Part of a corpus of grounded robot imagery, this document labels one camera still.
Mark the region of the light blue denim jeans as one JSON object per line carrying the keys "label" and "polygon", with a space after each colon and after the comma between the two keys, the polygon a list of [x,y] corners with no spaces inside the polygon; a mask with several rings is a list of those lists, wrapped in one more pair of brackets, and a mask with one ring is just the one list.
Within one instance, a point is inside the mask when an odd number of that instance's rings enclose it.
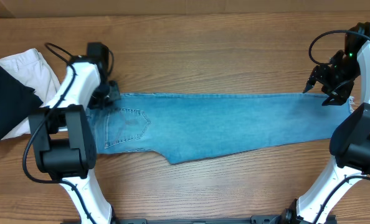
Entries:
{"label": "light blue denim jeans", "polygon": [[328,139],[353,101],[325,106],[324,100],[308,93],[125,93],[86,114],[100,154],[153,151],[178,164]]}

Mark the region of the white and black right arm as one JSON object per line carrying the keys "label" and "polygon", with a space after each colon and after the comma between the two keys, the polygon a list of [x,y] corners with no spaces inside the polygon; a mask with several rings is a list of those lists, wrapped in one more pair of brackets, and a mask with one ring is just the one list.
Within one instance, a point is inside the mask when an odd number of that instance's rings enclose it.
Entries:
{"label": "white and black right arm", "polygon": [[334,131],[330,140],[331,159],[311,188],[295,199],[281,215],[255,215],[251,223],[336,223],[330,214],[346,192],[360,180],[370,180],[370,22],[344,30],[344,50],[328,63],[318,62],[306,83],[315,83],[328,95],[323,105],[342,105],[354,81],[361,77],[361,105]]}

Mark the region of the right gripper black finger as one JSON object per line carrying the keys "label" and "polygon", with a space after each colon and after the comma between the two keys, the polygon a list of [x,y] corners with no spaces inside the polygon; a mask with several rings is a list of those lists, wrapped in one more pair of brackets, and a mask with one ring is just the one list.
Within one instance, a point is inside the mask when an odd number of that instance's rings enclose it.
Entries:
{"label": "right gripper black finger", "polygon": [[307,93],[308,91],[310,91],[315,86],[315,83],[316,83],[316,80],[308,80],[306,82],[306,86],[303,90],[303,93]]}
{"label": "right gripper black finger", "polygon": [[347,102],[347,97],[342,95],[328,95],[327,99],[322,102],[322,106],[341,106]]}

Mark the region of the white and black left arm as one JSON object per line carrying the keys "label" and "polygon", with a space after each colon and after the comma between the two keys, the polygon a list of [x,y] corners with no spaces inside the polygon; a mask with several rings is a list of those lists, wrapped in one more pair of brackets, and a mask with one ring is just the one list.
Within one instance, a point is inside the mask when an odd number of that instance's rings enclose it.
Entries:
{"label": "white and black left arm", "polygon": [[86,115],[115,97],[112,51],[90,42],[85,55],[64,60],[66,77],[56,95],[29,115],[31,138],[22,157],[24,174],[40,184],[59,184],[72,199],[80,223],[116,223],[113,207],[95,175],[97,146]]}

